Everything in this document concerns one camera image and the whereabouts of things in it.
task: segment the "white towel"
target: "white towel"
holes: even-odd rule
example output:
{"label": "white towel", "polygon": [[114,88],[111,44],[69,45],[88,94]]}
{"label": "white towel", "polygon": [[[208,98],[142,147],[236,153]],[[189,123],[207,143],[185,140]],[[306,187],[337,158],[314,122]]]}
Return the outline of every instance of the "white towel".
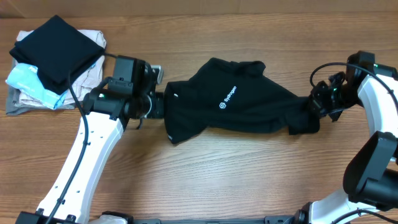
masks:
{"label": "white towel", "polygon": [[[92,41],[96,42],[99,46],[105,48],[106,40],[104,38],[104,34],[99,30],[78,30]],[[17,41],[21,41],[23,38],[27,37],[33,31],[20,31],[17,37]],[[91,66],[88,70],[83,72],[72,84],[73,91],[76,94],[76,97],[79,101],[83,101],[85,95],[89,93],[94,87],[98,86],[102,80],[102,65],[104,63],[105,57],[101,56],[93,66]],[[74,103],[75,101],[68,90],[68,93],[65,97],[64,105],[68,105]],[[38,100],[21,93],[19,95],[19,103],[24,105],[31,106],[43,106],[41,102]]]}

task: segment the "folded garment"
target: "folded garment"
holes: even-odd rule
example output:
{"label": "folded garment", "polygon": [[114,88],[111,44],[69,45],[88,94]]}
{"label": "folded garment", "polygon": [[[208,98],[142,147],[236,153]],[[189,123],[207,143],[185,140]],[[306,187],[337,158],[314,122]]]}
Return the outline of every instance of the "folded garment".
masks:
{"label": "folded garment", "polygon": [[50,90],[46,90],[37,76],[37,67],[25,63],[19,63],[11,70],[6,83],[26,95],[39,100],[44,106],[52,110],[63,105],[67,94],[65,92],[57,95]]}
{"label": "folded garment", "polygon": [[103,54],[104,48],[54,16],[22,41],[15,43],[10,54],[19,62],[35,65],[45,89],[61,95]]}
{"label": "folded garment", "polygon": [[[78,30],[83,35],[90,38],[92,41],[96,42],[102,48],[106,47],[106,40],[104,35],[99,30]],[[17,41],[23,40],[33,31],[20,31],[17,37]],[[83,72],[76,81],[72,84],[73,91],[76,94],[76,97],[79,101],[83,101],[85,95],[89,93],[94,87],[100,84],[103,76],[103,63],[104,63],[104,56],[101,56],[94,65],[92,65],[88,70]],[[36,100],[29,95],[21,93],[19,97],[19,101],[25,105],[31,106],[43,106],[39,100]],[[63,102],[64,105],[68,105],[74,103],[75,101],[70,94],[70,91],[67,90],[67,95]]]}
{"label": "folded garment", "polygon": [[[6,99],[6,115],[15,116],[32,110],[50,110],[44,106],[29,106],[19,103],[19,95],[21,91],[12,86],[8,86],[8,95]],[[75,109],[75,104],[62,105],[58,110],[73,110]]]}
{"label": "folded garment", "polygon": [[225,62],[212,58],[189,81],[169,82],[165,126],[173,144],[207,126],[250,133],[315,133],[319,118],[308,97],[297,97],[262,75],[262,62]]}

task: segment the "pile of clothes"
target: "pile of clothes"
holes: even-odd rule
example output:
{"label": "pile of clothes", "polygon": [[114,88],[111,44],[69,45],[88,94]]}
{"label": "pile of clothes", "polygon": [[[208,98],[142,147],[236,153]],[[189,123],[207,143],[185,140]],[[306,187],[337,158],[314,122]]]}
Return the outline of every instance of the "pile of clothes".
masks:
{"label": "pile of clothes", "polygon": [[76,30],[58,16],[36,30],[20,31],[10,51],[14,60],[6,80],[6,114],[74,109],[68,77],[83,101],[102,80],[105,47],[101,31]]}

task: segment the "light blue cloth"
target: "light blue cloth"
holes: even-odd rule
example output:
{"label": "light blue cloth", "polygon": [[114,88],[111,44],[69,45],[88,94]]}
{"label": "light blue cloth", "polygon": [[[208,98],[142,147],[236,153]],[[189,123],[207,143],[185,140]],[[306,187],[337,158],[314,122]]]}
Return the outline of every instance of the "light blue cloth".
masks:
{"label": "light blue cloth", "polygon": [[57,95],[50,90],[46,90],[37,76],[37,67],[25,63],[19,63],[12,69],[6,83],[39,100],[44,106],[52,110],[62,106],[67,95],[67,92]]}

